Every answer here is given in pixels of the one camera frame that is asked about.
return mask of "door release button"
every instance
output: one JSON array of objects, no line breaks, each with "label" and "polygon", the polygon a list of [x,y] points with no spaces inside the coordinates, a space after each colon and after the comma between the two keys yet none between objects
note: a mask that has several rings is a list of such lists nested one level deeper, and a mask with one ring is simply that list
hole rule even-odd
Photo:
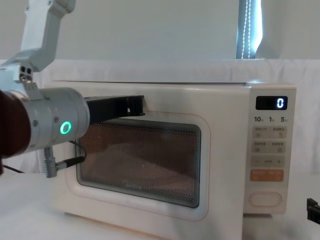
[{"label": "door release button", "polygon": [[249,197],[249,203],[253,207],[276,207],[281,203],[282,199],[277,192],[254,192]]}]

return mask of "microwave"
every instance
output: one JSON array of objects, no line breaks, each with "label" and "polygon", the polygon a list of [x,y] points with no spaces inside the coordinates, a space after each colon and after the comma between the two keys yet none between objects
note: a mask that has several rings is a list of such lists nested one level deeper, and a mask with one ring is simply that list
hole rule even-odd
[{"label": "microwave", "polygon": [[[286,210],[296,87],[55,81],[84,97],[144,96],[144,116],[89,126],[58,172],[56,209],[163,239],[242,238],[243,214]],[[56,161],[75,157],[54,146]]]}]

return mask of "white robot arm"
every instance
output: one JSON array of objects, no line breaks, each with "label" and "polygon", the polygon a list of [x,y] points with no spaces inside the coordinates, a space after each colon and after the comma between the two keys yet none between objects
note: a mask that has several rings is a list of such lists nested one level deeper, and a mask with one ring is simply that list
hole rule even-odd
[{"label": "white robot arm", "polygon": [[[49,178],[69,165],[55,163],[52,145],[82,137],[96,120],[143,115],[143,96],[84,99],[72,88],[38,89],[33,82],[33,73],[42,71],[55,59],[61,19],[74,10],[75,4],[76,0],[29,0],[21,52],[0,66],[0,93],[21,103],[25,121],[29,121],[28,142],[15,154],[44,149]],[[134,105],[138,111],[130,109]],[[1,157],[11,155],[0,152]]]}]

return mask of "mesh screen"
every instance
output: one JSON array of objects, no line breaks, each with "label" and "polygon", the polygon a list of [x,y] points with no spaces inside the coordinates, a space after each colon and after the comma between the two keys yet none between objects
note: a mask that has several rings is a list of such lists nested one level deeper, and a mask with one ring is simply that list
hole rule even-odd
[{"label": "mesh screen", "polygon": [[91,125],[79,143],[80,184],[196,208],[201,131],[196,125],[115,119]]}]

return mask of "white tablecloth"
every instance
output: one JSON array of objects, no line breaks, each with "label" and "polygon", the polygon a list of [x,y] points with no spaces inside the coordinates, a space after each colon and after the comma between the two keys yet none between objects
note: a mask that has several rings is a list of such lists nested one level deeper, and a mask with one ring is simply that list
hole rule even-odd
[{"label": "white tablecloth", "polygon": [[[0,239],[156,239],[54,210],[51,207],[54,180],[43,174],[18,174],[6,170],[0,177]],[[307,220],[306,200],[314,198],[320,202],[319,182],[320,174],[290,177],[286,214],[274,215],[273,219],[245,218],[243,240],[318,240],[320,225]]]}]

